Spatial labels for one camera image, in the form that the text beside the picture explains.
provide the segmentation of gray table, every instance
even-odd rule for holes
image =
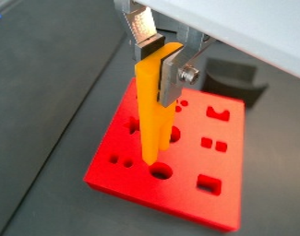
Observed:
[[[269,83],[255,108],[245,113],[243,227],[232,235],[300,235],[300,79],[222,43],[212,46],[206,57],[256,65],[256,83]],[[82,181],[134,76],[130,58],[125,39],[71,119],[4,235],[221,234],[93,191]]]

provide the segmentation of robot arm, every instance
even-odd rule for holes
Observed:
[[[300,77],[300,1],[268,0],[260,4],[244,0],[137,0],[137,3]]]

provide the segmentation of black object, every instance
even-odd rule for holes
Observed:
[[[210,58],[206,62],[202,90],[244,100],[245,107],[251,108],[268,88],[268,84],[253,85],[256,70],[253,65],[236,64]]]

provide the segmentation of round hole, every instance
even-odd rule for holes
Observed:
[[[181,106],[176,106],[176,112],[181,112],[182,111],[182,107]]]
[[[123,162],[123,167],[126,168],[130,168],[132,166],[134,165],[133,161],[130,159],[127,159],[125,162]]]
[[[111,156],[109,161],[110,161],[110,163],[117,164],[118,163],[118,156]]]
[[[176,143],[181,139],[181,130],[173,126],[172,127],[172,134],[170,134],[170,143]]]
[[[186,106],[188,106],[188,100],[182,100],[182,101],[181,101],[181,105],[182,105],[184,107],[186,107]]]
[[[150,174],[156,179],[166,180],[172,177],[173,170],[162,162],[156,162],[150,165]]]

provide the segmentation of screw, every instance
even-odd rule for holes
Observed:
[[[200,71],[190,65],[185,65],[180,72],[180,80],[194,85],[200,76]]]

